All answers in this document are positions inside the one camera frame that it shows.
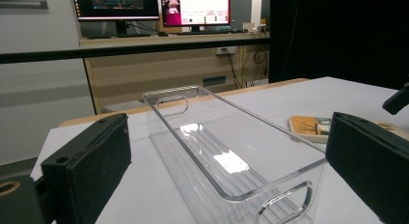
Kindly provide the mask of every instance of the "clear plastic bin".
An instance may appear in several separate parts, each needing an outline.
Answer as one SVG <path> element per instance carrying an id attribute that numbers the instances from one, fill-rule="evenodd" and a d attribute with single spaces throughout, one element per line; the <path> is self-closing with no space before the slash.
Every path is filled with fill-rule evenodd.
<path id="1" fill-rule="evenodd" d="M 198 86 L 143 97 L 150 139 L 197 223 L 314 223 L 320 147 Z"/>

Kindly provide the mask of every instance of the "white wall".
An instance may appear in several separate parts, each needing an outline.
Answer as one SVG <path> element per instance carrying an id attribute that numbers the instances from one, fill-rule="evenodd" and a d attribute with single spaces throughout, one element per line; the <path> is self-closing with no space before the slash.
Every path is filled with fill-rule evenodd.
<path id="1" fill-rule="evenodd" d="M 261 2 L 262 0 L 252 0 L 252 23 L 255 23 L 255 27 L 259 27 L 261 21 Z"/>
<path id="2" fill-rule="evenodd" d="M 77 49 L 71 0 L 0 9 L 0 53 Z M 82 60 L 0 65 L 0 165 L 36 157 L 59 123 L 94 115 Z"/>

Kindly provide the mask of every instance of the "table surface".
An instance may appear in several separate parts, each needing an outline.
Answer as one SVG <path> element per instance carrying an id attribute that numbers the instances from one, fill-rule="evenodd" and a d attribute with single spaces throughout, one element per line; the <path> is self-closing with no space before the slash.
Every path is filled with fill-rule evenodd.
<path id="1" fill-rule="evenodd" d="M 175 44 L 191 42 L 220 42 L 220 41 L 246 41 L 254 39 L 269 38 L 268 33 L 237 33 L 237 34 L 217 34 L 217 35 L 188 35 L 169 37 L 139 37 L 139 38 L 119 38 L 119 39 L 81 39 L 80 48 L 118 47 L 118 46 L 152 46 L 155 44 Z"/>
<path id="2" fill-rule="evenodd" d="M 292 115 L 332 117 L 338 111 L 392 123 L 409 132 L 408 107 L 394 116 L 382 109 L 383 102 L 396 90 L 331 77 L 284 84 L 230 93 L 224 98 L 284 128 L 288 128 L 287 119 Z M 97 223 L 195 223 L 149 139 L 145 110 L 128 114 L 132 163 Z M 51 129 L 33 179 L 41 176 L 42 161 L 98 118 L 101 116 L 73 120 Z M 321 186 L 315 223 L 381 223 L 330 165 Z"/>
<path id="3" fill-rule="evenodd" d="M 275 82 L 275 83 L 270 83 L 270 84 L 264 84 L 256 87 L 249 87 L 249 88 L 243 88 L 243 89 L 238 89 L 234 91 L 226 91 L 217 94 L 218 96 L 221 97 L 226 97 L 226 96 L 232 96 L 232 95 L 237 95 L 237 94 L 242 94 L 242 93 L 247 93 L 247 92 L 252 92 L 252 91 L 258 91 L 258 90 L 263 90 L 263 89 L 268 89 L 268 88 L 273 88 L 273 87 L 279 87 L 279 86 L 285 86 L 289 85 L 292 83 L 297 83 L 297 82 L 302 82 L 308 80 L 307 78 L 295 78 L 295 79 L 290 79 L 286 81 L 281 81 L 281 82 Z M 142 106 L 142 107 L 137 107 L 137 108 L 132 108 L 128 110 L 122 110 L 122 111 L 116 111 L 116 112 L 110 112 L 106 114 L 100 114 L 100 115 L 94 115 L 94 116 L 88 116 L 88 117 L 83 117 L 83 118 L 78 118 L 78 119 L 73 119 L 73 120 L 68 120 L 65 122 L 62 122 L 59 124 L 59 127 L 61 126 L 71 126 L 71 125 L 79 125 L 87 122 L 94 122 L 99 119 L 102 119 L 104 117 L 114 115 L 114 114 L 119 114 L 119 113 L 126 113 L 127 115 L 133 115 L 141 112 L 147 112 L 149 111 L 150 108 L 148 106 Z"/>

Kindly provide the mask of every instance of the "black curtain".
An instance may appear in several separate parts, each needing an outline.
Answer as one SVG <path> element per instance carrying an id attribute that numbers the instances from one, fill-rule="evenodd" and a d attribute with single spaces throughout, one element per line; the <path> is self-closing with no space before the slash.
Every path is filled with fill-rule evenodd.
<path id="1" fill-rule="evenodd" d="M 273 38 L 278 31 L 270 82 L 333 76 L 400 89 L 409 81 L 407 0 L 270 2 Z"/>

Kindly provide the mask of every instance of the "white table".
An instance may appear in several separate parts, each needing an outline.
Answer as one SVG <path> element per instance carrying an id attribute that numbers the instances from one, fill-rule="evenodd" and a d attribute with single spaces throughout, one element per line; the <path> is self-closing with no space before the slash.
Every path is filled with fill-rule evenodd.
<path id="1" fill-rule="evenodd" d="M 285 128 L 291 115 L 332 117 L 338 111 L 389 122 L 409 132 L 409 107 L 395 116 L 382 109 L 383 102 L 394 93 L 391 89 L 324 77 L 225 98 Z M 41 176 L 43 160 L 90 124 L 51 129 L 33 170 L 33 179 Z M 130 115 L 128 124 L 132 163 L 97 223 L 194 223 L 149 139 L 146 113 Z M 315 223 L 381 222 L 328 165 Z"/>

